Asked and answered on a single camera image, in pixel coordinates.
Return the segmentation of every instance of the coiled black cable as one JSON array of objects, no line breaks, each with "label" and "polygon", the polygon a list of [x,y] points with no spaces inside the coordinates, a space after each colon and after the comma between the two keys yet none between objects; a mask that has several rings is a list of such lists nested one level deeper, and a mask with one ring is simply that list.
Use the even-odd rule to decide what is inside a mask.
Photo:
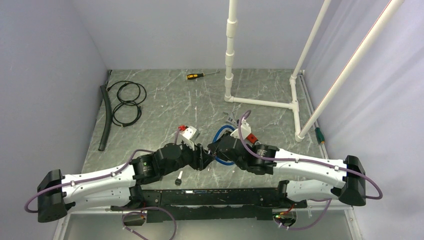
[{"label": "coiled black cable", "polygon": [[[115,108],[112,111],[112,116],[113,116],[112,123],[115,124],[116,126],[120,126],[120,127],[125,128],[125,127],[128,127],[128,126],[135,124],[141,118],[142,107],[140,106],[140,104],[146,100],[147,91],[146,91],[146,88],[143,85],[141,85],[140,83],[133,82],[133,81],[126,81],[126,80],[115,82],[114,84],[112,84],[112,86],[107,88],[107,91],[109,91],[113,86],[115,86],[116,84],[119,84],[119,83],[124,83],[124,84],[122,84],[119,87],[118,91],[116,92],[116,98],[119,100],[119,104],[116,105]],[[128,85],[136,85],[137,88],[138,88],[138,94],[134,99],[124,100],[124,99],[121,98],[120,94],[121,94],[121,91]],[[142,94],[142,89],[144,91],[144,97],[141,101],[136,102],[139,99],[140,95]],[[135,117],[134,120],[132,120],[130,122],[122,122],[122,121],[120,121],[116,118],[115,114],[122,106],[135,106],[137,108],[137,116]]]}]

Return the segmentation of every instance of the blue cable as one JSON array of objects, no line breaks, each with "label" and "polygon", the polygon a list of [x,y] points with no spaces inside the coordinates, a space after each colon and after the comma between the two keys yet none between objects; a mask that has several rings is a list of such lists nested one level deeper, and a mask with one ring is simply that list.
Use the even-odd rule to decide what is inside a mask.
[{"label": "blue cable", "polygon": [[[231,125],[224,125],[224,126],[222,126],[219,130],[218,130],[218,132],[215,134],[215,137],[213,137],[213,140],[212,140],[212,143],[215,143],[217,140],[218,140],[218,137],[220,136],[220,134],[222,133],[222,131],[224,130],[224,129],[231,129],[231,130],[236,130],[233,126],[231,126]],[[218,163],[220,163],[220,164],[223,164],[223,165],[226,165],[226,166],[231,166],[231,165],[233,165],[234,164],[234,162],[233,161],[224,161],[224,160],[221,160],[221,159],[219,159],[217,156],[215,157],[215,160],[218,162]]]}]

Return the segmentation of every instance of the screwdriver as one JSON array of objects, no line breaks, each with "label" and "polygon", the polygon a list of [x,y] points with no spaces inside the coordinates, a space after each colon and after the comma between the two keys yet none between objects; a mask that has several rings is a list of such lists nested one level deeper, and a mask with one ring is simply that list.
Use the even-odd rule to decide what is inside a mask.
[{"label": "screwdriver", "polygon": [[209,75],[209,74],[217,74],[219,72],[220,71],[216,71],[216,72],[210,72],[210,73],[206,73],[206,74],[204,74],[203,72],[202,73],[190,73],[189,75],[187,75],[187,80],[193,80],[193,79],[204,77],[204,76]]}]

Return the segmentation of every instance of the gray wall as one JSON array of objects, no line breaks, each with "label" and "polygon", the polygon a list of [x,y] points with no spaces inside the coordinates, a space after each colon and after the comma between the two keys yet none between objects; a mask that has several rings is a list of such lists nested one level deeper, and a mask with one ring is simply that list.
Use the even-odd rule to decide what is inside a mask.
[{"label": "gray wall", "polygon": [[[306,67],[315,106],[387,2],[340,4]],[[355,209],[369,240],[424,239],[423,9],[405,1],[319,118],[329,155],[358,156],[383,190],[382,200]]]},{"label": "gray wall", "polygon": [[0,239],[52,239],[24,203],[48,171],[81,171],[107,69],[70,1],[3,0],[0,73]]},{"label": "gray wall", "polygon": [[[225,67],[228,0],[73,2],[110,69]],[[239,1],[234,67],[294,68],[322,3]]]}]

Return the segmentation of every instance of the black pipe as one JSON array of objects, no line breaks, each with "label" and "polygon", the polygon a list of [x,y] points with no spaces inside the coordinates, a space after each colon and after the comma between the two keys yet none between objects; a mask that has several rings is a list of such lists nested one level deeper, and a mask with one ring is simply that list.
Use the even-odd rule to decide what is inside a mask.
[{"label": "black pipe", "polygon": [[108,143],[109,133],[111,132],[112,106],[108,91],[106,90],[106,85],[101,85],[100,91],[103,96],[104,107],[106,108],[106,122],[104,123],[103,134],[101,135],[100,144],[98,146],[98,150],[103,152]]}]

